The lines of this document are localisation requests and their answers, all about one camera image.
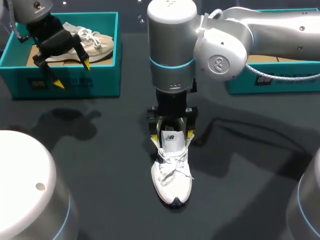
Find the beige sneaker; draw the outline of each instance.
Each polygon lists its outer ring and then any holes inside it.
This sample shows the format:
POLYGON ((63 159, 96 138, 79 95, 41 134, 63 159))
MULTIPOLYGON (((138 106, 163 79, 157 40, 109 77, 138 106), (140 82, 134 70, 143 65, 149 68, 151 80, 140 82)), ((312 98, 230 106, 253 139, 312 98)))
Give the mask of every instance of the beige sneaker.
MULTIPOLYGON (((109 59, 113 55, 114 41, 113 38, 107 35, 102 35, 97 31, 87 29, 82 26, 73 26, 68 22, 63 24, 64 29, 71 34, 78 34, 81 39, 81 44, 89 55, 90 63, 97 63, 99 61, 109 59)), ((60 56, 52 56, 46 59, 47 62, 67 62, 76 61, 81 62, 76 50, 73 48, 68 53, 60 56)))

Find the shoe box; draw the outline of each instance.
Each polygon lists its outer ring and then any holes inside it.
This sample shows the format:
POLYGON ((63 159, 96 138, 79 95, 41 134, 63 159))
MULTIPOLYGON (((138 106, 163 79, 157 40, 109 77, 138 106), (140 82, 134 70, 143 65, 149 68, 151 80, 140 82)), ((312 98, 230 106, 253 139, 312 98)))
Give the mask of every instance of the shoe box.
MULTIPOLYGON (((264 9, 274 11, 318 11, 317 8, 264 9)), ((298 61, 280 57, 249 56, 248 65, 260 72, 279 77, 308 77, 320 73, 320 61, 298 61)), ((274 94, 320 92, 320 78, 302 81, 285 81, 259 76, 244 69, 236 78, 225 83, 230 94, 274 94)))
MULTIPOLYGON (((90 71, 77 62, 50 62, 48 65, 65 89, 52 84, 35 66, 32 57, 38 48, 32 39, 20 43, 12 33, 0 59, 0 75, 13 99, 76 99, 120 95, 122 40, 117 12, 53 13, 68 22, 100 32, 114 39, 113 57, 90 64, 90 71)), ((20 34, 27 35, 18 24, 20 34)))

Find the white shoelace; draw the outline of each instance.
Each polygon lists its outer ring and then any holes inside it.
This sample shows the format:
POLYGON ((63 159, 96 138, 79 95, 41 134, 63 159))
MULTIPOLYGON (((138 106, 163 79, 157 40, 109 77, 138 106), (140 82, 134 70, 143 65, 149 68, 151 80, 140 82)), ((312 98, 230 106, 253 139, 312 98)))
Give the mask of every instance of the white shoelace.
POLYGON ((188 153, 188 147, 191 143, 191 140, 194 138, 194 135, 187 139, 186 145, 182 151, 179 151, 177 155, 176 152, 165 152, 163 148, 159 146, 159 143, 151 138, 154 145, 158 149, 158 154, 163 159, 163 163, 159 165, 160 172, 163 175, 163 178, 158 179, 159 181, 163 182, 167 179, 167 177, 171 176, 174 172, 179 172, 185 175, 188 178, 194 179, 188 172, 185 171, 185 156, 188 153))
POLYGON ((80 30, 78 31, 78 35, 82 41, 93 41, 93 46, 96 49, 101 48, 101 42, 98 38, 95 37, 95 34, 100 34, 98 31, 92 32, 92 30, 87 29, 82 26, 78 26, 80 30))

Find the cardboard insert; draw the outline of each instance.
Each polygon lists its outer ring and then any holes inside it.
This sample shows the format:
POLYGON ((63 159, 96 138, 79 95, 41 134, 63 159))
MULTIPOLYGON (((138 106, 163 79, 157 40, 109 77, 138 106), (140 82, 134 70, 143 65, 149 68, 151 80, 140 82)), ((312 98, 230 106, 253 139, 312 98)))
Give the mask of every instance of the cardboard insert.
POLYGON ((296 62, 298 60, 263 55, 250 55, 247 63, 275 63, 275 62, 296 62))
MULTIPOLYGON (((28 67, 34 67, 34 60, 32 59, 34 55, 36 55, 39 52, 36 45, 32 45, 29 58, 26 62, 26 66, 28 67)), ((90 63, 90 65, 112 65, 113 58, 109 58, 103 61, 99 61, 96 63, 90 63)), ((49 66, 68 66, 68 65, 81 65, 81 63, 78 63, 76 61, 59 61, 59 62, 48 62, 49 66)))

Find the black table surface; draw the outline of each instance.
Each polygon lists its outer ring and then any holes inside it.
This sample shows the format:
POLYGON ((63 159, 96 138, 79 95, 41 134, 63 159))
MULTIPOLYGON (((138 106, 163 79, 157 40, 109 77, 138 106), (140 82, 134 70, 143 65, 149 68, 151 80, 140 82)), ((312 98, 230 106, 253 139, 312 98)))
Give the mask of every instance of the black table surface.
MULTIPOLYGON (((0 81, 0 128, 27 133, 51 152, 79 209, 79 240, 280 239, 287 202, 320 147, 320 94, 231 96, 222 82, 199 73, 198 92, 188 96, 199 109, 189 148, 192 192, 184 208, 170 210, 151 179, 156 149, 145 113, 156 96, 148 2, 54 2, 56 12, 120 12, 121 96, 12 101, 0 81)), ((317 7, 311 0, 212 2, 197 4, 202 12, 317 7)))

